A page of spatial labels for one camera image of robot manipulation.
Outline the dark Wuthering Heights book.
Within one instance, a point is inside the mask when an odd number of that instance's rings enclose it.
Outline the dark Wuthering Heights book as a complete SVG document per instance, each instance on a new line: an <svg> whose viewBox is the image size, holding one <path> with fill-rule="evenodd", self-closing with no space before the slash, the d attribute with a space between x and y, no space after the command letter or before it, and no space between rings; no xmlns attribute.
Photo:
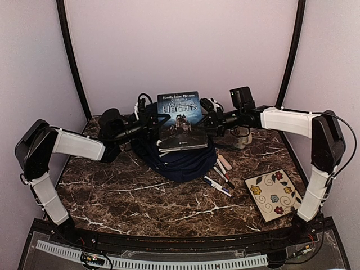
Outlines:
<svg viewBox="0 0 360 270"><path fill-rule="evenodd" d="M160 152L208 146L206 133L197 127L197 123L203 118L197 91L159 94L157 113L170 116L159 129L156 145Z"/></svg>

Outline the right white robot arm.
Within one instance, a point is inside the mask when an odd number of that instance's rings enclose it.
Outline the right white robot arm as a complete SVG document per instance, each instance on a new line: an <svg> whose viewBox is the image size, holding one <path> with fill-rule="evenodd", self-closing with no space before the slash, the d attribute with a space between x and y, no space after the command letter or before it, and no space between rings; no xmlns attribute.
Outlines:
<svg viewBox="0 0 360 270"><path fill-rule="evenodd" d="M201 98L205 116L199 127L222 136L237 127L274 130L307 138L310 142L311 174L296 217L312 221L325 202L337 177L346 143L339 118L331 111L310 112L275 106L257 106L249 87L230 90L234 110L225 111L213 98Z"/></svg>

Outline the navy blue student backpack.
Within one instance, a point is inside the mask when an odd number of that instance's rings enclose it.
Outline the navy blue student backpack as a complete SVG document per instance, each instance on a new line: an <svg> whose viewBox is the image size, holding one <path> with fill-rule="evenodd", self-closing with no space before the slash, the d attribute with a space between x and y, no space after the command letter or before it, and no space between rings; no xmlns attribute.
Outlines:
<svg viewBox="0 0 360 270"><path fill-rule="evenodd" d="M170 118L169 115L158 114L157 102L146 105L149 111L158 117L160 126ZM206 174L215 164L217 155L213 141L208 138L206 148L160 152L156 143L159 129L151 136L141 136L131 140L134 153L152 170L170 181L184 183Z"/></svg>

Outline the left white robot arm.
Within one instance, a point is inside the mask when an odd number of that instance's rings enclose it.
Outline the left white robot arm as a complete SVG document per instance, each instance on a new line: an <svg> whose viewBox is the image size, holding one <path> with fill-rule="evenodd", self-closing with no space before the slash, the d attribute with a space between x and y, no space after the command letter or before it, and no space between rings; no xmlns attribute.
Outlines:
<svg viewBox="0 0 360 270"><path fill-rule="evenodd" d="M22 170L22 182L30 186L39 206L54 225L57 235L67 245L79 241L73 218L63 205L53 180L51 161L55 155L80 157L100 163L112 163L121 153L121 145L154 135L166 116L140 111L121 115L116 108L106 110L98 120L98 137L55 127L38 119L15 146L15 156Z"/></svg>

